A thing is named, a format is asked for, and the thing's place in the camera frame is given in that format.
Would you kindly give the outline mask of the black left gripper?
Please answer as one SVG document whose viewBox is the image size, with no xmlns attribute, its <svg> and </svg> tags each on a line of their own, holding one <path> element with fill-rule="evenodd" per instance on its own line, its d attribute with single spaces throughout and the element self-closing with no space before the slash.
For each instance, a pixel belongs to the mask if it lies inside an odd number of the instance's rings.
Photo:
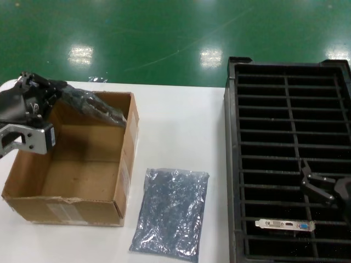
<svg viewBox="0 0 351 263">
<path fill-rule="evenodd" d="M 15 86 L 1 92 L 1 123 L 33 124 L 47 119 L 65 87 L 66 81 L 22 72 Z"/>
</svg>

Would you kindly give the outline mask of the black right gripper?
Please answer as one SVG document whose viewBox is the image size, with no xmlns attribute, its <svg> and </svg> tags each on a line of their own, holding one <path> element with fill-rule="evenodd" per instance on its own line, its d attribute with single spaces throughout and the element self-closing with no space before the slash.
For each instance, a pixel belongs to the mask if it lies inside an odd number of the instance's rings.
<svg viewBox="0 0 351 263">
<path fill-rule="evenodd" d="M 325 176 L 316 175 L 312 172 L 306 159 L 301 161 L 302 176 L 301 190 L 309 198 L 323 205 L 331 206 L 335 198 L 325 190 L 317 186 L 334 186 L 337 200 L 342 204 L 350 203 L 350 177 L 341 178 L 337 181 Z"/>
</svg>

